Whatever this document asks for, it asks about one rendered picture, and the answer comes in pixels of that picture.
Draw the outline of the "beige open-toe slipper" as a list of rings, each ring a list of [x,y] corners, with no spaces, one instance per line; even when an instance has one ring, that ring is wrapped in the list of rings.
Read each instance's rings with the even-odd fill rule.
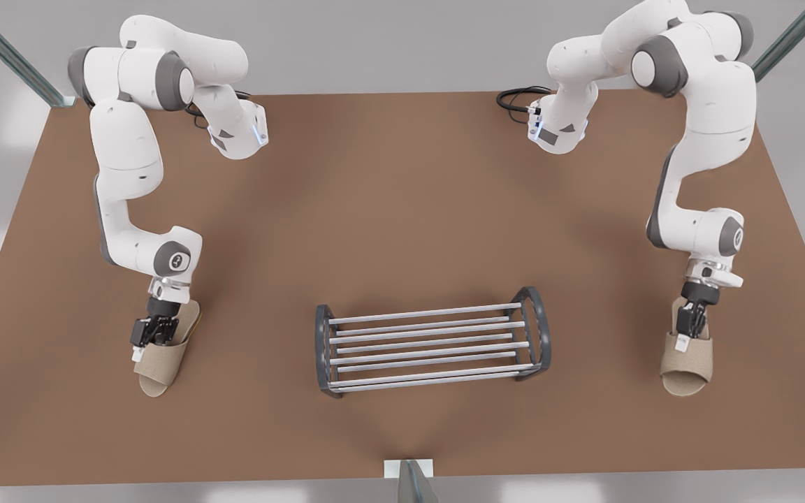
[[[189,300],[188,303],[181,305],[173,339],[166,346],[157,346],[153,342],[148,344],[144,348],[143,359],[139,363],[133,362],[133,372],[138,376],[138,385],[148,397],[160,397],[175,382],[191,335],[201,319],[201,313],[201,306],[195,300]]]
[[[659,369],[662,385],[674,397],[696,394],[713,376],[713,340],[709,334],[709,324],[703,328],[699,338],[690,339],[689,348],[678,348],[680,334],[675,329],[676,312],[684,302],[683,297],[673,302],[671,327],[665,338]]]

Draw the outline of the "grey metal shoe rack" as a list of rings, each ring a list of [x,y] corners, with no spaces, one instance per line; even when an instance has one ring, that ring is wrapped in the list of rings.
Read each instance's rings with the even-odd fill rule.
[[[469,380],[525,380],[551,366],[551,331],[541,295],[524,286],[509,302],[430,311],[338,317],[315,312],[315,367],[322,393]]]

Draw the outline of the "silver frame post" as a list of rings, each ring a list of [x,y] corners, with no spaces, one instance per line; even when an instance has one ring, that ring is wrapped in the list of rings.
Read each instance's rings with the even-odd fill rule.
[[[760,83],[803,38],[805,38],[805,9],[752,64],[756,83]]]
[[[65,96],[39,73],[38,70],[0,33],[0,61],[36,93],[51,108],[71,108],[75,96]]]
[[[396,503],[439,503],[431,486],[433,459],[385,460],[384,478],[398,481]]]

